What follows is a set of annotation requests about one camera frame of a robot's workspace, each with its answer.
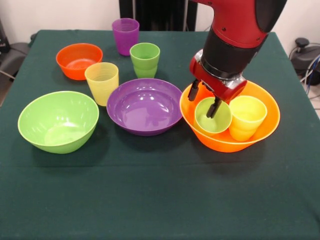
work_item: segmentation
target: yellow cup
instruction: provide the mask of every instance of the yellow cup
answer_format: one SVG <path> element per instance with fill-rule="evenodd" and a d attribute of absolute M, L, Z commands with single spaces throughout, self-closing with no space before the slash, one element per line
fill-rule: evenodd
<path fill-rule="evenodd" d="M 237 96 L 229 104 L 232 122 L 229 127 L 231 137 L 244 142 L 251 138 L 267 116 L 267 107 L 253 96 Z"/>
<path fill-rule="evenodd" d="M 95 102 L 106 106 L 110 94 L 119 86 L 119 70 L 110 62 L 98 62 L 84 72 Z"/>

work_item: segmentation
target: small orange bowl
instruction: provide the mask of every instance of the small orange bowl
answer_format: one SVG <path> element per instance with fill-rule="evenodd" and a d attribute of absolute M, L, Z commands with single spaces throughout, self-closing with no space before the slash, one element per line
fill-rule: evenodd
<path fill-rule="evenodd" d="M 62 48 L 55 60 L 64 75 L 72 80 L 86 80 L 85 71 L 92 64 L 102 61 L 102 50 L 93 44 L 76 43 Z"/>
<path fill-rule="evenodd" d="M 212 93 L 206 89 L 205 86 L 199 84 L 199 91 L 196 95 L 194 101 L 189 101 L 188 93 L 191 88 L 189 85 L 182 93 L 180 98 L 180 111 L 184 120 L 188 123 L 191 127 L 193 132 L 195 133 L 196 137 L 206 145 L 208 148 L 216 150 L 218 152 L 223 153 L 233 153 L 240 150 L 243 150 L 256 142 L 259 142 L 268 136 L 270 136 L 278 127 L 280 122 L 280 110 L 278 107 L 277 102 L 275 99 L 264 90 L 259 85 L 247 81 L 247 84 L 243 91 L 239 94 L 240 95 L 249 95 L 255 98 L 260 99 L 267 108 L 267 116 L 264 119 L 263 123 L 257 129 L 255 134 L 247 141 L 236 141 L 234 140 L 229 130 L 227 129 L 224 132 L 215 134 L 213 136 L 207 136 L 200 131 L 198 131 L 194 127 L 194 120 L 195 120 L 195 109 L 197 104 L 204 98 L 212 97 Z"/>

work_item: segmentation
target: bowl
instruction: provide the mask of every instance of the bowl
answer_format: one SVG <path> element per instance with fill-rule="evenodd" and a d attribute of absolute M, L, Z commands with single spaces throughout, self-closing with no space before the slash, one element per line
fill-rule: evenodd
<path fill-rule="evenodd" d="M 194 101 L 189 101 L 188 93 L 191 88 L 189 85 L 183 92 L 180 98 L 180 110 L 182 113 L 182 117 L 187 122 L 187 124 L 191 127 L 196 137 L 199 139 L 201 143 L 203 143 L 208 148 L 223 152 L 223 153 L 232 153 L 241 151 L 252 144 L 255 144 L 259 141 L 264 140 L 268 136 L 270 136 L 278 127 L 280 122 L 280 110 L 275 99 L 262 87 L 259 85 L 247 81 L 247 84 L 243 91 L 239 94 L 248 95 L 255 97 L 261 100 L 266 108 L 267 108 L 267 116 L 265 117 L 263 123 L 254 133 L 254 135 L 249 138 L 247 141 L 237 141 L 234 140 L 229 131 L 224 131 L 222 133 L 218 133 L 212 136 L 205 135 L 201 133 L 194 127 L 195 121 L 195 109 L 197 104 L 204 98 L 212 97 L 212 93 L 206 89 L 205 86 L 199 84 L 199 91 Z"/>
<path fill-rule="evenodd" d="M 61 49 L 55 59 L 62 72 L 72 80 L 86 80 L 87 67 L 102 61 L 102 50 L 90 43 L 75 43 Z"/>
<path fill-rule="evenodd" d="M 21 136 L 49 153 L 76 151 L 92 135 L 99 118 L 96 102 L 76 91 L 57 91 L 29 103 L 18 118 Z"/>
<path fill-rule="evenodd" d="M 164 133 L 181 118 L 182 92 L 156 78 L 127 81 L 114 90 L 107 102 L 110 118 L 121 128 L 139 136 Z"/>

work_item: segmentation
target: green cup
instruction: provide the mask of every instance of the green cup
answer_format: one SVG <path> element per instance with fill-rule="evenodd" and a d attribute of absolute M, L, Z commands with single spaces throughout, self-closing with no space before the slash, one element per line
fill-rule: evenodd
<path fill-rule="evenodd" d="M 232 122 L 231 110 L 224 101 L 221 102 L 213 118 L 207 117 L 207 112 L 214 102 L 215 97 L 207 97 L 201 100 L 195 108 L 194 126 L 207 136 L 224 132 Z"/>
<path fill-rule="evenodd" d="M 160 48 L 157 45 L 149 42 L 138 43 L 131 47 L 130 57 L 139 79 L 155 77 L 160 57 Z"/>

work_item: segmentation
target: green bowl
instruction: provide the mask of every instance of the green bowl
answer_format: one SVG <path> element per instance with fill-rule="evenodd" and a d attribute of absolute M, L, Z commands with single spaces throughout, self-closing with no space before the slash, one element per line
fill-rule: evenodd
<path fill-rule="evenodd" d="M 21 136 L 37 148 L 55 154 L 76 151 L 91 137 L 99 108 L 89 96 L 57 91 L 29 103 L 18 119 Z"/>

